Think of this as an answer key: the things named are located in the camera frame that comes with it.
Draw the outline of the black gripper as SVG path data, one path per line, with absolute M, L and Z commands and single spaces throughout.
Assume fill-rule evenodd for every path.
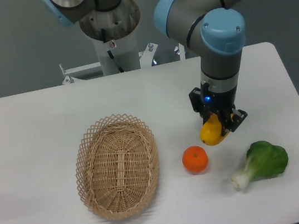
M 195 87 L 189 93 L 189 99 L 193 110 L 199 113 L 205 124 L 212 114 L 218 116 L 218 120 L 224 124 L 230 132 L 243 123 L 248 113 L 241 109 L 236 109 L 235 97 L 238 85 L 238 75 L 228 79 L 214 79 L 203 77 L 200 87 Z

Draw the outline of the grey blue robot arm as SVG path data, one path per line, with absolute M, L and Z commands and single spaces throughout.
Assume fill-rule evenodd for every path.
M 200 56 L 201 80 L 189 94 L 204 122 L 218 118 L 220 136 L 235 131 L 246 118 L 236 109 L 235 96 L 245 21 L 233 9 L 241 0 L 160 0 L 153 21 L 158 31 Z M 99 61 L 105 75 L 140 67 L 135 44 L 127 42 L 140 23 L 133 0 L 43 0 L 64 26 L 79 24 L 100 45 Z

